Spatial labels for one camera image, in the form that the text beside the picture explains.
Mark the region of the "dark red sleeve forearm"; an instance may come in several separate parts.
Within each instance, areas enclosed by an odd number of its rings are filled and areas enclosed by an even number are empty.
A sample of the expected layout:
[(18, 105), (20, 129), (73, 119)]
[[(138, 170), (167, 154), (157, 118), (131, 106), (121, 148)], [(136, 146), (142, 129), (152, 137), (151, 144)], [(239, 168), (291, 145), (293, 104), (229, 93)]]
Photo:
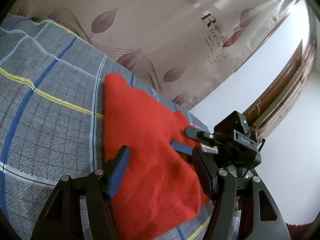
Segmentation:
[(317, 229), (313, 228), (314, 223), (302, 225), (293, 225), (286, 223), (286, 226), (292, 240), (319, 239), (319, 233), (317, 232)]

